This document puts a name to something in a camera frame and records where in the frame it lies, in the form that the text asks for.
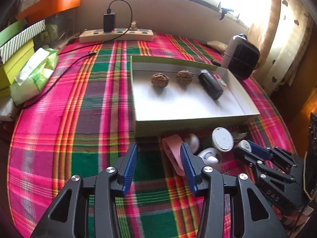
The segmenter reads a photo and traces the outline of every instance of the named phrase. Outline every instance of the walnut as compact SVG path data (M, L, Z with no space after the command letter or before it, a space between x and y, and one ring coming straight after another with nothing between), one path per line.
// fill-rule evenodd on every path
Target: walnut
M176 80L181 85L189 85L193 80L193 74L190 71L179 71L176 74Z
M168 85L169 78L163 73L153 74L151 82L156 87L166 87Z

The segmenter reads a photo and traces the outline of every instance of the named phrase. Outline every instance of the wall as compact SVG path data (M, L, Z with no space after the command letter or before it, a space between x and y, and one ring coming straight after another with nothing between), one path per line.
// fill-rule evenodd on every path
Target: wall
M76 9L76 31L102 29L103 14L112 0L81 0ZM200 40L217 40L227 44L236 34L247 34L239 23L203 5L188 0L126 0L132 7L133 20L141 28L155 32ZM117 1L111 5L116 13L116 28L127 28L130 9Z

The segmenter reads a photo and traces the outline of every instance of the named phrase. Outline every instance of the black adapter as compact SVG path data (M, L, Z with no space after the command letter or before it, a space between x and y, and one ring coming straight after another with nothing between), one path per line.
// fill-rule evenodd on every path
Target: black adapter
M105 33L113 32L115 29L115 23L116 23L116 14L111 13L111 9L107 9L107 14L104 14L103 16L103 31Z
M207 70L200 71L198 74L198 80L213 100L217 100L221 97L223 89L219 85L218 81Z

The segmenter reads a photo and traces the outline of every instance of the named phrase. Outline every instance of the yellow box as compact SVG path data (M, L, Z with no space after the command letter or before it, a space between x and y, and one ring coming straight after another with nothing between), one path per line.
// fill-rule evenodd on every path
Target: yellow box
M34 43L33 39L30 39L20 47L5 64L0 66L0 97L10 95L10 85L14 82L16 75L33 54Z

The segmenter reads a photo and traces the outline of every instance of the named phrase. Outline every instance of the plaid tablecloth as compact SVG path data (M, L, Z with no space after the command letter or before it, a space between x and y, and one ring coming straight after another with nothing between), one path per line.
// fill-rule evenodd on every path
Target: plaid tablecloth
M64 51L83 46L74 43ZM135 141L130 91L130 55L166 56L211 63L221 56L186 38L156 34L153 42L115 41L96 44L60 56L49 87L70 64L88 52L98 55L79 61L33 107L23 110L12 137L8 165L8 196L14 224L24 237L35 225L65 182L73 175L88 177L113 166ZM294 151L278 111L252 79L242 83L261 116L232 128L248 132L261 146ZM198 133L200 137L210 132ZM161 137L138 140L140 152L131 190L118 198L122 237L196 237L202 199L191 195L162 153ZM251 174L232 153L224 155L222 170L237 176ZM93 237L93 200L89 211ZM226 201L224 237L229 237Z

